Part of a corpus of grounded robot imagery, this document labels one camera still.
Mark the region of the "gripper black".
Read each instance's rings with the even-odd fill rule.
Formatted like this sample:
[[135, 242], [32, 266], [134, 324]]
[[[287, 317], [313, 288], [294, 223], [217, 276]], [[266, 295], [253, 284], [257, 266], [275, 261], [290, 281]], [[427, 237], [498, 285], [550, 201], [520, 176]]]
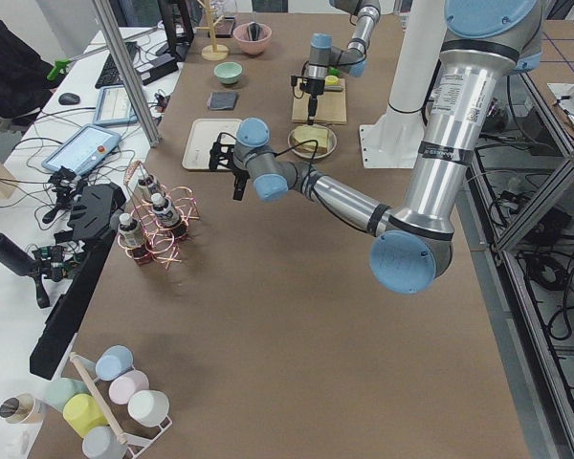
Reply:
[[234, 200], [242, 200], [250, 177], [249, 172], [243, 161], [235, 153], [232, 153], [232, 157], [229, 159], [229, 166], [235, 175], [232, 198]]
[[318, 98], [324, 93], [325, 78], [306, 77], [304, 79], [304, 92], [309, 95], [307, 102], [307, 118], [306, 123], [312, 125], [315, 123], [315, 118], [318, 110]]

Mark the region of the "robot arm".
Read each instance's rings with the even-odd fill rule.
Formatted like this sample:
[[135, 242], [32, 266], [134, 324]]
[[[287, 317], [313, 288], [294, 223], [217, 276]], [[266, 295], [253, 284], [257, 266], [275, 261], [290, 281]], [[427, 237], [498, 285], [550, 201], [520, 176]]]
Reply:
[[362, 139], [390, 164], [406, 150], [410, 181], [403, 203], [386, 206], [317, 170], [283, 162], [267, 124], [241, 122], [229, 165], [240, 186], [266, 202], [295, 190], [374, 237], [370, 267], [386, 288], [415, 294], [449, 267], [451, 213], [497, 82], [536, 68], [541, 1], [416, 1], [408, 15], [386, 113]]
[[331, 34], [314, 33], [311, 37], [308, 63], [300, 84], [300, 90], [309, 96], [308, 125], [315, 122], [318, 98], [324, 93], [330, 67], [354, 77], [363, 73], [370, 38], [381, 18], [381, 5], [376, 0], [331, 0], [329, 4], [354, 16], [355, 29], [345, 49], [333, 45]]

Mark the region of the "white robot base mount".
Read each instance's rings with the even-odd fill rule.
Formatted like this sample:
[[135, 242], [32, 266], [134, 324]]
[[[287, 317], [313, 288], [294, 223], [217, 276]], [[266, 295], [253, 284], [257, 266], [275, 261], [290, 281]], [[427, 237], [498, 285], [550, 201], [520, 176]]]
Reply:
[[443, 1], [414, 1], [397, 61], [386, 112], [360, 127], [366, 168], [411, 168], [422, 141], [422, 110], [447, 30]]

